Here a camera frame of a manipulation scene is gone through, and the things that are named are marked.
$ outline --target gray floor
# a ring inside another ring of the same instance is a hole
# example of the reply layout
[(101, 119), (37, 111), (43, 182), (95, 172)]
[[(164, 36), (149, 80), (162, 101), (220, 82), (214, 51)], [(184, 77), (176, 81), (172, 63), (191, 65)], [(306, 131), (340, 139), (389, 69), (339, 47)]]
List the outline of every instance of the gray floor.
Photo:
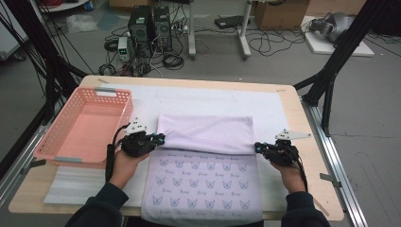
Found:
[[(104, 16), (102, 10), (88, 14), (94, 15), (98, 21)], [(97, 71), (105, 61), (104, 38), (126, 23), (127, 20), (117, 20), (110, 29), (68, 34), (68, 38), (90, 67)], [(208, 19), (198, 23), (214, 27)], [(162, 75), (152, 71), (148, 76), (293, 85), (319, 72), (329, 58), (327, 55), (312, 54), (307, 44), (303, 43), (294, 44), (289, 50), (271, 57), (263, 57), (253, 51), (252, 57), (243, 61), (234, 36), (199, 34), (196, 38), (200, 54), (194, 61), (185, 56), (183, 69), (169, 71), (161, 68)], [(401, 54), (401, 44), (386, 44), (381, 40), (375, 42)], [(398, 189), (401, 185), (398, 176), (401, 172), (401, 165), (398, 164), (398, 149), (401, 147), (398, 132), (401, 61), (389, 51), (368, 41), (365, 43), (372, 48), (375, 56), (352, 57), (340, 71), (334, 91), (330, 132), (368, 225), (398, 226), (401, 224), (401, 195)], [(72, 56), (70, 61), (89, 71), (72, 49), (67, 49)], [(0, 158), (3, 158), (42, 107), (44, 98), (29, 61), (2, 62), (0, 88)], [(303, 95), (306, 91), (303, 89), (299, 94)], [(11, 214), (8, 204), (9, 200), (0, 209), (1, 225), (5, 227), (62, 226), (69, 218)], [(350, 224), (346, 218), (332, 225)], [(279, 222), (267, 221), (265, 226), (279, 226)]]

